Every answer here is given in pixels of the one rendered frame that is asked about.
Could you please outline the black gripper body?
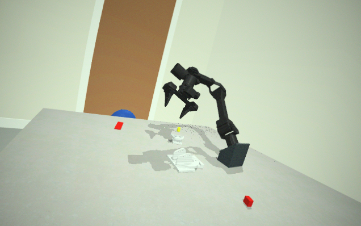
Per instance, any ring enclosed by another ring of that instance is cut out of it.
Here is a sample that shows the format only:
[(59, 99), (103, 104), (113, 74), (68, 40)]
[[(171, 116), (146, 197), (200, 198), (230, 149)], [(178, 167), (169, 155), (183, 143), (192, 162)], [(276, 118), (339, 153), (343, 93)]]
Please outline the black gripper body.
[(163, 89), (164, 90), (166, 90), (166, 89), (168, 89), (168, 88), (172, 88), (174, 91), (175, 91), (175, 95), (180, 99), (180, 100), (182, 100), (186, 105), (185, 105), (185, 107), (189, 107), (189, 106), (192, 106), (195, 110), (194, 111), (197, 111), (198, 110), (198, 105), (193, 101), (193, 102), (189, 102), (188, 100), (187, 100), (187, 98), (189, 98), (189, 96), (187, 96), (184, 92), (183, 92), (183, 90), (182, 90), (182, 92), (180, 92), (180, 90), (184, 87), (184, 86), (191, 86), (192, 87), (192, 85), (190, 84), (190, 83), (188, 83), (188, 82), (182, 82), (182, 84), (179, 86), (179, 90), (177, 91), (176, 89), (177, 89), (177, 86), (173, 83), (173, 82), (168, 82), (168, 83), (166, 83), (166, 84), (164, 84), (163, 85)]

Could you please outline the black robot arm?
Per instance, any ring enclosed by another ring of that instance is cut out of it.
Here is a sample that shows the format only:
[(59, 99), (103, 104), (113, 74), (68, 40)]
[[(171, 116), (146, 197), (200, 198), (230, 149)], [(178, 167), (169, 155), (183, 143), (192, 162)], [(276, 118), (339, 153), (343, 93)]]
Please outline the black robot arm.
[[(216, 99), (217, 108), (219, 112), (219, 120), (216, 121), (217, 131), (221, 139), (225, 139), (227, 146), (231, 146), (235, 143), (238, 143), (236, 134), (239, 134), (237, 127), (233, 124), (233, 122), (228, 118), (228, 113), (225, 105), (225, 97), (226, 97), (226, 89), (222, 86), (222, 84), (215, 82), (213, 78), (209, 78), (199, 73), (197, 68), (189, 67), (187, 70), (177, 63), (173, 69), (170, 71), (173, 75), (177, 77), (177, 79), (183, 79), (183, 82), (188, 82), (191, 86), (184, 86), (180, 92), (183, 92), (189, 96), (188, 100), (191, 98), (198, 99), (200, 97), (200, 93), (197, 92), (193, 87), (194, 85), (198, 85), (200, 83), (207, 85), (209, 88), (209, 93)], [(212, 91), (211, 86), (215, 84), (219, 87)], [(232, 132), (232, 133), (230, 133)], [(230, 133), (230, 134), (228, 134)], [(227, 135), (226, 135), (227, 134)]]

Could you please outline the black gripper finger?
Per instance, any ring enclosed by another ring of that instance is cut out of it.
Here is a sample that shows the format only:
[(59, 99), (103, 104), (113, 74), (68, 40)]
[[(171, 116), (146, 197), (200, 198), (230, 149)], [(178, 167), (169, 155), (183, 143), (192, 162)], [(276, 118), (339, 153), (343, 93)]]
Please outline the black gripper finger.
[(172, 95), (175, 93), (175, 91), (172, 88), (168, 88), (164, 90), (165, 92), (165, 107), (168, 105)]
[(195, 109), (192, 106), (184, 107), (179, 118), (180, 119), (183, 118), (186, 113), (188, 113), (189, 111), (194, 111), (194, 110)]

